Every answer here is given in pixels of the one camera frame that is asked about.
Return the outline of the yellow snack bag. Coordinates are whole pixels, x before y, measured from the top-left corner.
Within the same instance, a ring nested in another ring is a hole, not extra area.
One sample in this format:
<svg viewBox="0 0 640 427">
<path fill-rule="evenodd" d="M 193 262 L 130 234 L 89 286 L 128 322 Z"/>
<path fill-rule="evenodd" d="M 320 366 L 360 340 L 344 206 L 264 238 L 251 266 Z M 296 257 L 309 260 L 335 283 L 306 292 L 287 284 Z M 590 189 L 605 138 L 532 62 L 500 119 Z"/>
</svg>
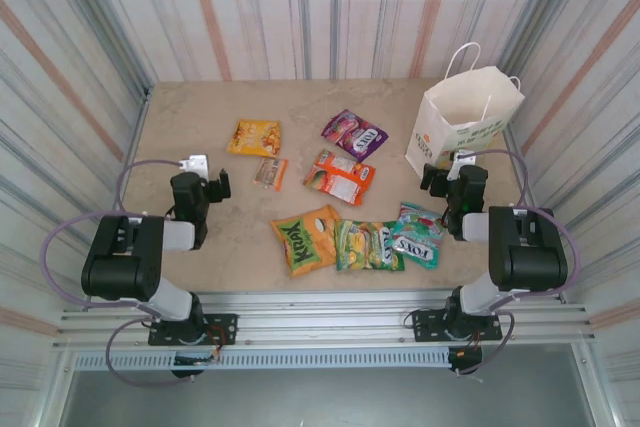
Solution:
<svg viewBox="0 0 640 427">
<path fill-rule="evenodd" d="M 276 158 L 281 148 L 279 121 L 240 119 L 226 151 L 239 155 Z"/>
</svg>

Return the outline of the teal Fox's candy bag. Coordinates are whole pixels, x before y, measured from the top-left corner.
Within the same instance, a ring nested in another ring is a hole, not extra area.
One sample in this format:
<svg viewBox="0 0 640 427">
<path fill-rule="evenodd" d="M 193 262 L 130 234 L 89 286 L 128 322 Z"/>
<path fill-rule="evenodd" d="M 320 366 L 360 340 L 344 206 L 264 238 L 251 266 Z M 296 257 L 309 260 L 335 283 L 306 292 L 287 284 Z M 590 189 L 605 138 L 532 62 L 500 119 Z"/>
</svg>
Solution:
<svg viewBox="0 0 640 427">
<path fill-rule="evenodd" d="M 402 202 L 392 231 L 394 251 L 410 258 L 425 269 L 436 269 L 445 228 L 438 213 Z"/>
</svg>

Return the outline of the white paper bag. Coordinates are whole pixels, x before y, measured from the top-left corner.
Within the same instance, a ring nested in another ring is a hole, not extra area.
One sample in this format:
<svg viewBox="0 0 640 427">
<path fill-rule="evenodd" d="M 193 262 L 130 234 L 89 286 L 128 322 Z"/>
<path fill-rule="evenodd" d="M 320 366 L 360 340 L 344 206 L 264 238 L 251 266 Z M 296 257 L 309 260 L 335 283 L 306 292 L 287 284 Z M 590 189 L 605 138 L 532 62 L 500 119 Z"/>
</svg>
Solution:
<svg viewBox="0 0 640 427">
<path fill-rule="evenodd" d="M 425 165 L 445 169 L 460 149 L 485 150 L 503 132 L 524 101 L 520 79 L 495 66 L 475 64 L 426 90 L 405 158 L 418 176 Z"/>
</svg>

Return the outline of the purple Fox's candy bag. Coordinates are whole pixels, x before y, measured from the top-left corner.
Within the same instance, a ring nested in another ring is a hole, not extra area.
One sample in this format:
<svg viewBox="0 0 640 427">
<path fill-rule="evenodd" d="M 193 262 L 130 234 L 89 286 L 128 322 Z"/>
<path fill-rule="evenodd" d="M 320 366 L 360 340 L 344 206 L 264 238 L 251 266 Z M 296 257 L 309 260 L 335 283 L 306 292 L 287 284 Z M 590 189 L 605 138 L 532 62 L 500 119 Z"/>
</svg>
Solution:
<svg viewBox="0 0 640 427">
<path fill-rule="evenodd" d="M 324 127 L 322 136 L 363 162 L 388 139 L 381 128 L 345 109 Z"/>
</svg>

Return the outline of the orange snack bag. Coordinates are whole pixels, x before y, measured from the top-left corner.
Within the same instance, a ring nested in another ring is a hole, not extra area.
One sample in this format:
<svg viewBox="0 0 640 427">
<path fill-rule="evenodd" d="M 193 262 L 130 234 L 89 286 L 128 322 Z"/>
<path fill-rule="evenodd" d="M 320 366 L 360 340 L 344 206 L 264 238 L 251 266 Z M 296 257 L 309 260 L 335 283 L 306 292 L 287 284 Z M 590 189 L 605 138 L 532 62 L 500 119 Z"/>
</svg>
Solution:
<svg viewBox="0 0 640 427">
<path fill-rule="evenodd" d="M 369 190 L 376 169 L 324 149 L 316 157 L 303 181 L 305 187 L 359 206 Z"/>
</svg>

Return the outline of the green yellow Fox's candy bag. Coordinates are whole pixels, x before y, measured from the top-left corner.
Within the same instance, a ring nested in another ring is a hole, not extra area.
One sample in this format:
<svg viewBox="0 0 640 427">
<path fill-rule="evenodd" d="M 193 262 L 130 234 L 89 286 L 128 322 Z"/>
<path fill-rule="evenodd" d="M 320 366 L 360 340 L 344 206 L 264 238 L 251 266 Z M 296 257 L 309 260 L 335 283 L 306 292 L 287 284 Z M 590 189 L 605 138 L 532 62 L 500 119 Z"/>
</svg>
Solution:
<svg viewBox="0 0 640 427">
<path fill-rule="evenodd" d="M 395 221 L 337 221 L 334 230 L 337 270 L 404 271 L 402 255 L 392 248 L 395 224 Z"/>
</svg>

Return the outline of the orange green Krax chips bag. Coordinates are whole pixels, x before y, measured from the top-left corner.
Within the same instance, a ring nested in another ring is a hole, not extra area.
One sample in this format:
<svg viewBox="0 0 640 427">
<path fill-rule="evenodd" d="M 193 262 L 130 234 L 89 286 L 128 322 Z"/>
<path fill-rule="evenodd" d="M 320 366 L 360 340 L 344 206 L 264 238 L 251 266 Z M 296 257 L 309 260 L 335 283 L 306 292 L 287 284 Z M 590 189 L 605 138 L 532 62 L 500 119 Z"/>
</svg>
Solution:
<svg viewBox="0 0 640 427">
<path fill-rule="evenodd" d="M 335 227 L 341 219 L 329 204 L 270 225 L 283 245 L 289 275 L 294 278 L 336 262 Z"/>
</svg>

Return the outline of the small brown orange snack bar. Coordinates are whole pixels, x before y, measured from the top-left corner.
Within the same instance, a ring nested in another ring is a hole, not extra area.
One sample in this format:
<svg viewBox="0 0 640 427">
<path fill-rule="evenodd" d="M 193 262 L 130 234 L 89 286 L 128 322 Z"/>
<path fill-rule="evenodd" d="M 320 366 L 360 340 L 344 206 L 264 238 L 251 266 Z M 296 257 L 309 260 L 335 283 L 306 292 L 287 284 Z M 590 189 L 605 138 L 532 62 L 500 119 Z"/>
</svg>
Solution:
<svg viewBox="0 0 640 427">
<path fill-rule="evenodd" d="M 263 157 L 254 176 L 253 184 L 279 192 L 287 166 L 286 159 Z"/>
</svg>

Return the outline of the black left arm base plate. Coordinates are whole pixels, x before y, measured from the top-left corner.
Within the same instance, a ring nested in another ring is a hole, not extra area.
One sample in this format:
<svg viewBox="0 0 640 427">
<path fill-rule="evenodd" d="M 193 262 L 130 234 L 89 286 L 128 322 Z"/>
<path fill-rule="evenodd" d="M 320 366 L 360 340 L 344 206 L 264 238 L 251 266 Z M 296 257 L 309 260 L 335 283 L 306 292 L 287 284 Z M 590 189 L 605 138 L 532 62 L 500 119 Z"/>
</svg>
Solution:
<svg viewBox="0 0 640 427">
<path fill-rule="evenodd" d="M 236 314 L 205 314 L 200 321 L 154 323 L 147 342 L 150 346 L 227 346 L 235 344 L 237 330 Z"/>
</svg>

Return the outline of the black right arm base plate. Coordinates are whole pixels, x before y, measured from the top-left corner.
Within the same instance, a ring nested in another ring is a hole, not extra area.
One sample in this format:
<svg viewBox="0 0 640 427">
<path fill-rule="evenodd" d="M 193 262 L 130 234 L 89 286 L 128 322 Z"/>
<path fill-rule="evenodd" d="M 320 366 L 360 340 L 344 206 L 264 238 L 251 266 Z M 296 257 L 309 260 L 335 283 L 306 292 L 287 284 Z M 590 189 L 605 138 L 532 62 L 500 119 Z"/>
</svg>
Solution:
<svg viewBox="0 0 640 427">
<path fill-rule="evenodd" d="M 448 313 L 445 309 L 418 310 L 411 313 L 416 342 L 494 341 L 503 337 L 497 316 L 472 316 Z"/>
</svg>

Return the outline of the aluminium mounting rail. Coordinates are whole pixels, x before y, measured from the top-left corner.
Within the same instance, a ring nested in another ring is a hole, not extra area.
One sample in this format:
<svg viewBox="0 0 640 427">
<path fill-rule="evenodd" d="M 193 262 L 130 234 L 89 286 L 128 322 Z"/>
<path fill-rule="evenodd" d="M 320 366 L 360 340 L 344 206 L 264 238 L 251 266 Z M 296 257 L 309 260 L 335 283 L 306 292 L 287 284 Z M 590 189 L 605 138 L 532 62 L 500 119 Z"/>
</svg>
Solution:
<svg viewBox="0 0 640 427">
<path fill-rule="evenodd" d="M 450 292 L 222 292 L 201 295 L 208 313 L 239 317 L 236 348 L 387 347 L 411 344 L 407 314 L 443 307 Z M 557 297 L 512 302 L 511 343 L 590 343 L 595 335 L 584 306 Z"/>
</svg>

